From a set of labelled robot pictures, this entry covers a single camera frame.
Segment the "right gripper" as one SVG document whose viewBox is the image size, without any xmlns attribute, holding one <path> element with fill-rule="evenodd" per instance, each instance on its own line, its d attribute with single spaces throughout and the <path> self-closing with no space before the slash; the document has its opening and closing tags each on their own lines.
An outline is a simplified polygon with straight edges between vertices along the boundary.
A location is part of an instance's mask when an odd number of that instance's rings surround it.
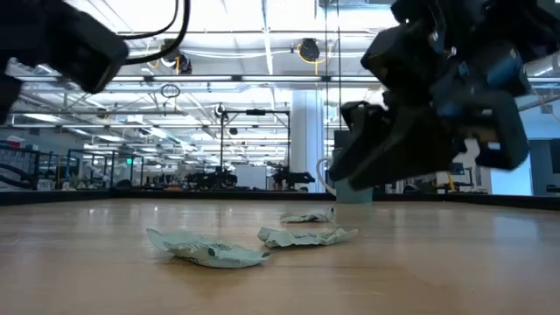
<svg viewBox="0 0 560 315">
<path fill-rule="evenodd" d="M 432 108 L 407 107 L 437 106 L 451 94 L 446 28 L 443 19 L 417 19 L 377 34 L 360 63 L 385 87 L 383 103 L 393 109 L 342 105 L 352 140 L 330 166 L 332 180 L 362 190 L 449 168 L 455 149 L 440 118 Z"/>
</svg>

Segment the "green white sweetener packet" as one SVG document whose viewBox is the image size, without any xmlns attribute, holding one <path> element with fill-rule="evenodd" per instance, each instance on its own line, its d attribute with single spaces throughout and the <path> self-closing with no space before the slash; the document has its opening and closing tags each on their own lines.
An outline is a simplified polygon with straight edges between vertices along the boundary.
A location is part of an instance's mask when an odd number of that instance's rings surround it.
<svg viewBox="0 0 560 315">
<path fill-rule="evenodd" d="M 265 263 L 268 252 L 258 252 L 241 245 L 207 238 L 187 231 L 162 234 L 147 228 L 147 237 L 158 249 L 189 263 L 215 269 L 242 269 Z"/>
<path fill-rule="evenodd" d="M 283 223 L 330 222 L 334 218 L 335 209 L 331 208 L 329 211 L 323 213 L 284 213 L 281 215 L 280 221 Z"/>
<path fill-rule="evenodd" d="M 290 246 L 329 246 L 346 242 L 358 234 L 357 229 L 346 231 L 338 228 L 325 232 L 275 230 L 262 227 L 257 237 L 267 248 L 286 248 Z"/>
</svg>

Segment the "teal ceramic mug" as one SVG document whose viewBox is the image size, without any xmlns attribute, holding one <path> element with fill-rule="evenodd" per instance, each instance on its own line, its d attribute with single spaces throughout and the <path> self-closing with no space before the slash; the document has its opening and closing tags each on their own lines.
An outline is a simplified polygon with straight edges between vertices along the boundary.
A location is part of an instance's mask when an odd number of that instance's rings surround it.
<svg viewBox="0 0 560 315">
<path fill-rule="evenodd" d="M 347 179 L 333 181 L 329 184 L 325 179 L 323 163 L 332 164 L 335 162 L 339 154 L 342 152 L 341 148 L 335 148 L 330 157 L 322 157 L 316 163 L 316 172 L 318 175 L 318 182 L 325 188 L 325 190 L 336 198 L 338 203 L 345 204 L 367 204 L 371 203 L 373 199 L 373 189 L 368 188 L 361 191 L 355 191 L 348 183 Z"/>
</svg>

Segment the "white building column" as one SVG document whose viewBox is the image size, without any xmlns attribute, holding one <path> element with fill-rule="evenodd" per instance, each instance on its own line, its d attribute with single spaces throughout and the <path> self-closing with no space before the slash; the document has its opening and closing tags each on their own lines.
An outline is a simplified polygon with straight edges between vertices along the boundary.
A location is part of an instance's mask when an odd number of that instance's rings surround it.
<svg viewBox="0 0 560 315">
<path fill-rule="evenodd" d="M 290 168 L 309 172 L 315 183 L 306 187 L 310 193 L 326 190 L 318 180 L 316 163 L 324 156 L 324 101 L 319 90 L 294 90 L 290 107 Z"/>
</svg>

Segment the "whiteboard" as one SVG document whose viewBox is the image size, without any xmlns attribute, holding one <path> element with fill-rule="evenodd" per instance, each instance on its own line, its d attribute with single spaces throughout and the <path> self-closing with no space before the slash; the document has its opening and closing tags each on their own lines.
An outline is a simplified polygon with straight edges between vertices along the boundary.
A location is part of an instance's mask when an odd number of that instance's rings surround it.
<svg viewBox="0 0 560 315">
<path fill-rule="evenodd" d="M 237 185 L 249 189 L 267 188 L 267 168 L 265 166 L 238 165 L 235 168 Z"/>
</svg>

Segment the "black shelving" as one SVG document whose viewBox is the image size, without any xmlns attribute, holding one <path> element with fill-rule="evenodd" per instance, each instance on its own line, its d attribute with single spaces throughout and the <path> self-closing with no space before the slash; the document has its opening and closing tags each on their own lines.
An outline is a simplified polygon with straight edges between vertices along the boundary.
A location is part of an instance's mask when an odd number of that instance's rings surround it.
<svg viewBox="0 0 560 315">
<path fill-rule="evenodd" d="M 0 189 L 36 190 L 40 152 L 0 145 Z"/>
</svg>

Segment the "black frame workstation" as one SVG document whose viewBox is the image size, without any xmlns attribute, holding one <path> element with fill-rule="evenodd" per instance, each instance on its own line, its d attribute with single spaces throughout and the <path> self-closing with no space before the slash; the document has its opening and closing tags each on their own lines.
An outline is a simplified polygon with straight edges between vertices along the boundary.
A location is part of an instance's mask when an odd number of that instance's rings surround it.
<svg viewBox="0 0 560 315">
<path fill-rule="evenodd" d="M 224 110 L 220 118 L 217 172 L 235 175 L 238 165 L 265 166 L 267 188 L 249 189 L 237 184 L 226 191 L 268 191 L 274 165 L 290 160 L 291 112 L 275 109 Z"/>
</svg>

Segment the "dark wall panel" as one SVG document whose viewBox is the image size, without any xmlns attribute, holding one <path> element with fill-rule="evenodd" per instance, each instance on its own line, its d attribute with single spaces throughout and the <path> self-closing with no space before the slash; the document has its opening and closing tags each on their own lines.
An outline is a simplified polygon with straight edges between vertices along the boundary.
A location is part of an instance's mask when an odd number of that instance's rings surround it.
<svg viewBox="0 0 560 315">
<path fill-rule="evenodd" d="M 560 154 L 551 152 L 551 140 L 530 140 L 530 170 L 535 196 L 560 197 Z"/>
</svg>

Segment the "black aluminium table frame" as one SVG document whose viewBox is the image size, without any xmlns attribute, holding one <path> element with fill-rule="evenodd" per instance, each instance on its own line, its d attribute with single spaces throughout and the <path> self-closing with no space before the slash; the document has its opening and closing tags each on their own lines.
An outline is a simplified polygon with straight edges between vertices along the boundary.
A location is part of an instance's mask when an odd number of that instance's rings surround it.
<svg viewBox="0 0 560 315">
<path fill-rule="evenodd" d="M 268 200 L 268 201 L 334 201 L 328 193 L 305 192 L 180 192 L 143 190 L 18 191 L 0 192 L 0 207 L 39 203 L 110 199 L 163 200 Z M 457 202 L 497 207 L 515 207 L 560 212 L 560 197 L 533 197 L 486 194 L 377 194 L 378 202 Z"/>
</svg>

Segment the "black frame enclosure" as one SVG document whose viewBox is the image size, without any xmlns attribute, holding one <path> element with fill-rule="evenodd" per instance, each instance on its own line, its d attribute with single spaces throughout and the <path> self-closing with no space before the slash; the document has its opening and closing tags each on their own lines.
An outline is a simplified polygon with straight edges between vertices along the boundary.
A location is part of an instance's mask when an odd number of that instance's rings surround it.
<svg viewBox="0 0 560 315">
<path fill-rule="evenodd" d="M 74 149 L 66 154 L 64 190 L 130 189 L 144 180 L 144 157 L 125 150 Z"/>
</svg>

